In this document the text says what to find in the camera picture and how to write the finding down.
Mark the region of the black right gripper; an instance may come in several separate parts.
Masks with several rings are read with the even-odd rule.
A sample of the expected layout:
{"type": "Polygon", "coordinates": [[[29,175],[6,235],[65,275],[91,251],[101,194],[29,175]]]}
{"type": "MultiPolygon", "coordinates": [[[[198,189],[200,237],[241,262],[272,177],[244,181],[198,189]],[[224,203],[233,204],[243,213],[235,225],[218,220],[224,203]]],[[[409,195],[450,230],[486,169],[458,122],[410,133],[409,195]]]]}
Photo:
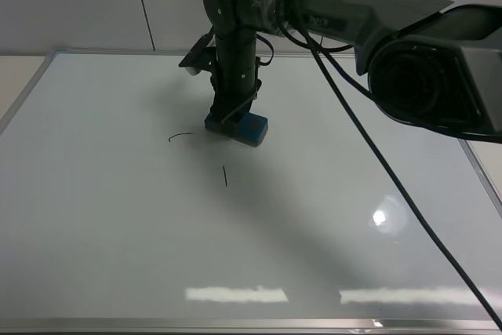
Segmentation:
{"type": "Polygon", "coordinates": [[[215,31],[215,96],[212,122],[234,122],[249,112],[256,95],[256,32],[215,31]]]}

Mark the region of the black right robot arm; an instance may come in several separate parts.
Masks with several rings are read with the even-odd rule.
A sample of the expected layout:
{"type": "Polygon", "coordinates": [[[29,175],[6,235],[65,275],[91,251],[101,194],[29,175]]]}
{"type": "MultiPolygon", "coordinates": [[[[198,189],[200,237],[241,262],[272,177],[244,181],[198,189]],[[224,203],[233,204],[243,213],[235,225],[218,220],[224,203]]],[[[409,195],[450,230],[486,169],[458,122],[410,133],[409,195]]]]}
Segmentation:
{"type": "Polygon", "coordinates": [[[203,0],[216,39],[213,112],[247,111],[258,90],[256,36],[314,35],[354,51],[362,92],[389,118],[501,141],[501,9],[450,0],[203,0]]]}

